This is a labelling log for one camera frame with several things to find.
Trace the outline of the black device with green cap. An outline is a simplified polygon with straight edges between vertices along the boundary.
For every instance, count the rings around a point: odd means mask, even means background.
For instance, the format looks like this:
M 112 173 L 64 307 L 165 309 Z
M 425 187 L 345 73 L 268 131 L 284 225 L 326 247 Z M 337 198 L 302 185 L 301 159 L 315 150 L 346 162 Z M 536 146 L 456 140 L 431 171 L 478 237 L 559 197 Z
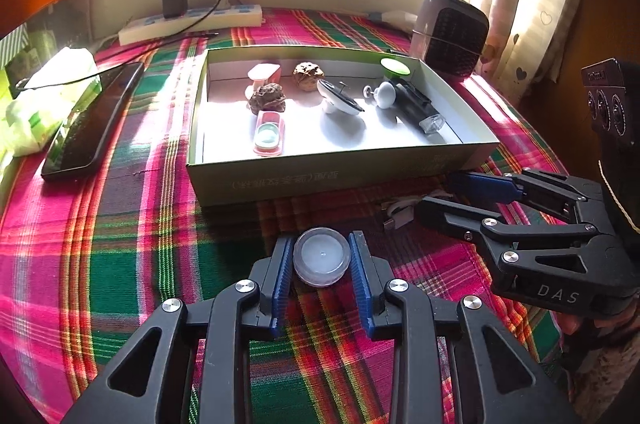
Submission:
M 384 68 L 386 80 L 395 90 L 393 108 L 402 120 L 420 129 L 427 136 L 434 135 L 442 129 L 445 117 L 435 109 L 432 101 L 408 80 L 410 68 L 394 58 L 382 58 L 380 64 Z

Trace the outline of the clear round lidded jar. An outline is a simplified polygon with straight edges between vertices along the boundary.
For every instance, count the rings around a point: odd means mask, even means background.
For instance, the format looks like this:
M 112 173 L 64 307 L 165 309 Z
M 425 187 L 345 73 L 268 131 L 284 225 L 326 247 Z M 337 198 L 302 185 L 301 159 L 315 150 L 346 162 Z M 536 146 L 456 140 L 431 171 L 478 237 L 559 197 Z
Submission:
M 309 229 L 294 244 L 294 270 L 300 280 L 312 287 L 337 283 L 347 271 L 349 262 L 347 240 L 330 228 Z

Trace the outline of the white round black-faced gadget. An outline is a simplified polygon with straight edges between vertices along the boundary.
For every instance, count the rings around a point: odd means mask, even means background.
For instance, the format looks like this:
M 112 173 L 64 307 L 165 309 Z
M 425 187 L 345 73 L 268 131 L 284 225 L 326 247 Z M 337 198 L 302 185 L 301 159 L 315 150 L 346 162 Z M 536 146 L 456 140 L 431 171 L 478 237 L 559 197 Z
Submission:
M 346 84 L 340 81 L 334 84 L 327 79 L 318 79 L 317 90 L 322 96 L 323 112 L 330 115 L 344 113 L 350 116 L 358 116 L 363 108 L 345 92 Z

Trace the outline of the pink case with teal insert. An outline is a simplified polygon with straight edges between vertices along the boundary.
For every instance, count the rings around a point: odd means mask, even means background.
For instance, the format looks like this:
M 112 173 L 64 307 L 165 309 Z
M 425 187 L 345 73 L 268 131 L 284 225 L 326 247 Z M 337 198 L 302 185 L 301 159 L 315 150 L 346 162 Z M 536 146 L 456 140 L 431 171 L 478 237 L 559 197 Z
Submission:
M 284 139 L 284 119 L 278 112 L 260 111 L 254 130 L 254 151 L 260 156 L 279 156 Z

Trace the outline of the brown walnut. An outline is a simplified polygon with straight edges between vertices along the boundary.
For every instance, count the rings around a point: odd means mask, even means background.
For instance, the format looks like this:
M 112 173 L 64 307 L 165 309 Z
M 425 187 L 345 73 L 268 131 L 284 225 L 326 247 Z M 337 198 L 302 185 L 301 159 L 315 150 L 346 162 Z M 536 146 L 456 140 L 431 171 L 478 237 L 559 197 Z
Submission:
M 292 78 L 297 87 L 303 92 L 314 92 L 317 90 L 317 82 L 323 79 L 326 74 L 322 68 L 312 62 L 298 63 L 292 72 Z
M 254 115 L 259 112 L 285 112 L 286 96 L 280 84 L 263 84 L 248 99 L 248 106 Z

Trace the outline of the pink oblong case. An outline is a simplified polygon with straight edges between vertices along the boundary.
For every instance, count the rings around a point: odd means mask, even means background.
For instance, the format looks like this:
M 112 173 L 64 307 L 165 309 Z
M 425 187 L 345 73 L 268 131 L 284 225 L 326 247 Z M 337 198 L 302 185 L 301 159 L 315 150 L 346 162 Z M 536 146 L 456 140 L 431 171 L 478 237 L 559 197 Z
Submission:
M 281 77 L 281 65 L 276 63 L 259 63 L 247 72 L 247 78 L 252 82 L 245 89 L 245 98 L 249 100 L 255 91 L 264 84 L 277 84 Z

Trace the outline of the small grey black heater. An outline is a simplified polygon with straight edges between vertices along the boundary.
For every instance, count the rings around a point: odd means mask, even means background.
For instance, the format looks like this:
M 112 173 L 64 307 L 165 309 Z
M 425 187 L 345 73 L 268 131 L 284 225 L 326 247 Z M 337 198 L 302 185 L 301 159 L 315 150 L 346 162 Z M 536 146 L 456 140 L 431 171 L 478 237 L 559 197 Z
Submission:
M 488 30 L 486 14 L 465 0 L 424 0 L 409 56 L 439 74 L 466 78 L 480 61 Z

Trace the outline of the white cardboard box tray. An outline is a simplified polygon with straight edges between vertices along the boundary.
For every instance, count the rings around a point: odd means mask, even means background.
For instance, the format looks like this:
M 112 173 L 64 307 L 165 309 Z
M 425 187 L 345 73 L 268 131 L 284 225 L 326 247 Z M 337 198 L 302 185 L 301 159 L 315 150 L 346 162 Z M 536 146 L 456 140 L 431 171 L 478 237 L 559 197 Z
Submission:
M 363 98 L 364 86 L 384 81 L 378 52 L 322 46 L 241 46 L 203 55 L 195 86 L 186 171 L 203 206 L 263 201 L 405 178 L 477 168 L 498 138 L 461 95 L 422 61 L 404 56 L 408 80 L 445 117 L 427 136 L 391 107 Z M 358 116 L 326 114 L 318 90 L 303 92 L 292 72 L 300 62 L 318 64 L 323 79 L 343 81 L 362 108 Z M 286 96 L 279 156 L 254 151 L 254 115 L 245 98 L 247 72 L 259 63 L 281 65 Z

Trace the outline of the black smartphone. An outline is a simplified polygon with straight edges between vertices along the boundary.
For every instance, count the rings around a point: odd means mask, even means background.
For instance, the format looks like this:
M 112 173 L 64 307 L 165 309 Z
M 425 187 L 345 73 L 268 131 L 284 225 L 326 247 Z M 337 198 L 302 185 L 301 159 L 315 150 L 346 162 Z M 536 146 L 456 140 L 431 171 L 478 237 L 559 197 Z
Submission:
M 79 179 L 99 170 L 142 75 L 141 62 L 101 72 L 99 89 L 81 98 L 55 133 L 41 169 L 44 181 Z

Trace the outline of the white green tissue pack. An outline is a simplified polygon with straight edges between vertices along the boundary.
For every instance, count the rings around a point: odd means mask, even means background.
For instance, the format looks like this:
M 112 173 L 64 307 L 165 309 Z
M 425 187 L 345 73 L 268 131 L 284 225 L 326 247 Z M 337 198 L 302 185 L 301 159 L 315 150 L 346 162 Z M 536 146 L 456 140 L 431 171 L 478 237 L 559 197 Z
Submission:
M 101 93 L 98 66 L 88 49 L 66 46 L 30 78 L 17 98 L 1 106 L 1 147 L 12 156 L 40 152 L 70 115 Z

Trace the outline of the white power strip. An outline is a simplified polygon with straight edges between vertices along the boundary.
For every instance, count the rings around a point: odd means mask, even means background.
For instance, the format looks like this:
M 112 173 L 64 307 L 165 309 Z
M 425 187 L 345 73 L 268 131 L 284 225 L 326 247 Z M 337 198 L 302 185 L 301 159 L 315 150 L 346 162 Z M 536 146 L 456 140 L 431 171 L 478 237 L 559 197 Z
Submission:
M 162 14 L 132 20 L 118 32 L 122 46 L 150 39 L 170 37 L 180 32 L 205 32 L 233 27 L 258 27 L 262 25 L 262 7 L 258 4 L 241 4 L 228 9 L 190 9 L 178 17 L 165 18 Z

